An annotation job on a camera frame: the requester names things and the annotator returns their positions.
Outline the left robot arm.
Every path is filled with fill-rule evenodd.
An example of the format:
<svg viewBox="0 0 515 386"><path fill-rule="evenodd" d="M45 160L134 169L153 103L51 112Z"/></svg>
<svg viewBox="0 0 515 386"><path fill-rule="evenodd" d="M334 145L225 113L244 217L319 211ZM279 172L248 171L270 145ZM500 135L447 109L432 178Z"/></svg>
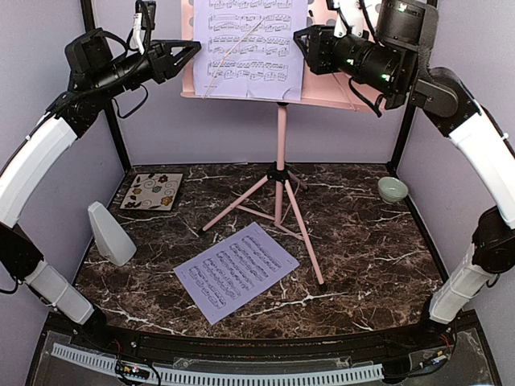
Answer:
<svg viewBox="0 0 515 386"><path fill-rule="evenodd" d="M74 39L65 48L70 67L68 88L46 109L36 127L1 171L1 262L17 283L25 283L69 320L97 351L113 345L113 332L85 296L47 263L19 227L29 198L59 157L81 138L113 98L148 80L161 84L176 77L201 49L193 40L151 39L142 49L114 57L101 28Z"/></svg>

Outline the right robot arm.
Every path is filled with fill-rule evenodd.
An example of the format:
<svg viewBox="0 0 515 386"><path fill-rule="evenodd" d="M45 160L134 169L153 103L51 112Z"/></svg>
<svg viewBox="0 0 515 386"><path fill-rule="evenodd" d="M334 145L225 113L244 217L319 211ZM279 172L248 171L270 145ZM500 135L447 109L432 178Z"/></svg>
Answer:
<svg viewBox="0 0 515 386"><path fill-rule="evenodd" d="M334 26L311 25L293 39L317 75L342 72L349 86L378 91L369 107L375 113L403 105L420 108L436 129L465 156L494 199L479 218L459 267L426 304L424 320L410 341L427 349L442 326L490 281L514 266L514 151L492 115L450 69L431 68L439 13L433 2L384 1L376 21L350 23L345 11L368 18L362 1L330 1Z"/></svg>

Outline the pink folding music stand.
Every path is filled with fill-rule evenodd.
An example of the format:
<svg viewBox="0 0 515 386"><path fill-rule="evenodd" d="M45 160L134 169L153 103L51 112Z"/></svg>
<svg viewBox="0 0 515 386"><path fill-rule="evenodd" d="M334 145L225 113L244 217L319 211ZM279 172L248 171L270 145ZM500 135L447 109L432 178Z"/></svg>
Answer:
<svg viewBox="0 0 515 386"><path fill-rule="evenodd" d="M372 108L368 106L363 99L365 97L376 97L377 93L371 88L365 88L363 85L356 84L356 91L351 90L351 81L349 76L343 74L332 75L334 78L335 86L339 89L341 96L337 95L336 90L330 90L328 84L313 86L310 92L305 92L299 101L301 105L318 105L322 107L337 108L337 109L351 109L357 112L370 112ZM286 127L287 127L287 106L288 101L279 101L278 105L278 142L277 142L277 160L270 164L266 175L257 181L251 188L240 195L230 205L228 205L221 213L215 216L212 220L201 227L197 233L201 236L206 233L211 227L227 216L231 211L240 209L255 216L260 216L266 220L274 223L274 226L285 232L289 236L293 236L303 241L307 247L309 257L315 275L319 283L319 289L325 291L327 285L323 279L322 271L319 267L319 262L315 256L310 237L308 235L307 227L302 217L299 205L295 197L294 190L291 186L292 182L297 183L297 187L307 190L307 184L291 173L286 165ZM275 201L274 201L274 214L271 216L267 213L253 210L243 205L253 193L264 186L268 182L275 183ZM288 210L283 207L283 195L287 194L290 204L288 209L292 210L300 228L300 233L293 232L285 228L282 223L286 219Z"/></svg>

